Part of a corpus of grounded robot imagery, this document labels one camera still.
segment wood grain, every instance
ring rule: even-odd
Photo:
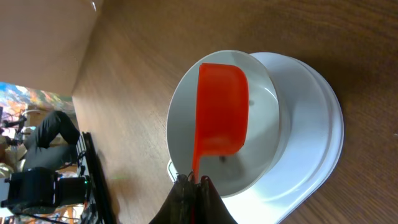
[[[336,169],[283,222],[395,223],[397,37],[397,1],[105,2],[73,101],[102,155],[120,220],[148,223],[172,186],[165,124],[179,80],[203,56],[236,49],[306,62],[343,109]]]

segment bowl rim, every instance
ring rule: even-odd
[[[248,56],[248,57],[250,57],[252,60],[254,60],[257,64],[259,64],[261,67],[263,67],[263,68],[265,69],[266,72],[265,72],[264,75],[266,75],[266,76],[270,79],[270,81],[271,81],[272,87],[274,88],[274,91],[275,91],[275,100],[276,100],[276,103],[278,104],[279,125],[278,125],[278,137],[277,137],[276,146],[275,146],[275,149],[276,149],[276,150],[278,149],[278,146],[279,146],[280,140],[281,140],[281,135],[282,135],[282,131],[281,131],[281,129],[282,129],[282,121],[281,121],[281,119],[282,119],[282,110],[286,110],[286,108],[284,108],[284,107],[281,106],[281,104],[280,104],[280,103],[281,103],[281,102],[280,102],[280,97],[281,97],[281,95],[280,95],[280,93],[278,93],[277,88],[275,87],[274,81],[272,80],[271,76],[269,75],[268,69],[264,66],[264,64],[262,64],[260,61],[258,61],[258,59],[256,59],[255,57],[253,57],[252,55],[250,55],[250,54],[248,54],[248,53],[246,53],[246,52],[242,52],[242,51],[239,51],[239,50],[219,50],[219,51],[213,52],[213,53],[211,53],[211,54],[208,54],[208,55],[202,57],[201,59],[199,59],[198,61],[196,61],[196,62],[185,72],[184,76],[180,79],[178,85],[177,85],[177,86],[175,87],[175,89],[174,89],[173,96],[172,96],[172,98],[171,98],[171,100],[170,100],[169,108],[168,108],[168,110],[167,110],[167,119],[166,119],[166,143],[167,143],[167,153],[169,154],[170,160],[172,161],[173,164],[175,164],[175,163],[174,163],[174,161],[173,161],[173,159],[172,159],[172,156],[170,155],[169,138],[168,138],[168,129],[169,129],[169,114],[170,114],[170,108],[171,108],[171,105],[172,105],[174,96],[175,96],[175,94],[176,94],[176,92],[177,92],[177,89],[179,88],[179,86],[180,86],[181,82],[183,81],[183,79],[187,76],[187,74],[192,70],[192,68],[193,68],[194,66],[196,66],[196,65],[199,64],[199,63],[201,63],[202,60],[204,60],[205,58],[207,58],[207,57],[209,57],[209,56],[211,56],[211,55],[220,54],[220,53],[226,53],[226,52],[238,53],[238,54],[242,54],[242,55]],[[266,174],[267,172],[269,172],[269,171],[274,167],[274,165],[277,163],[277,161],[274,162],[274,160],[275,160],[275,155],[274,155],[274,157],[273,157],[272,160],[271,160],[270,166],[268,166],[268,167],[266,167],[265,169],[263,169],[262,172],[261,172],[252,182],[250,182],[249,184],[247,184],[247,186],[245,186],[245,187],[242,188],[241,190],[236,191],[235,193],[232,193],[232,194],[228,194],[228,195],[221,195],[221,194],[220,194],[220,197],[221,197],[221,198],[232,197],[232,196],[235,196],[235,195],[237,195],[237,194],[240,194],[240,193],[244,192],[245,190],[251,188],[251,187],[264,175],[264,174]]]

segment person's leg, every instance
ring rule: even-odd
[[[34,133],[24,141],[24,145],[27,149],[48,148],[58,133],[72,145],[76,144],[80,137],[79,131],[64,112],[52,111],[36,127]]]
[[[67,162],[76,162],[77,150],[75,145],[50,147],[48,149],[36,147],[29,149],[25,155],[24,171],[35,167],[58,170]]]

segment black cable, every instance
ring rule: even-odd
[[[52,219],[45,218],[45,217],[38,217],[38,216],[35,216],[35,215],[31,215],[31,214],[16,213],[15,215],[25,215],[25,216],[28,216],[28,217],[31,217],[31,218],[35,218],[35,219],[38,219],[38,220],[43,220],[43,221],[50,222],[50,223],[68,224],[68,223],[52,220]]]

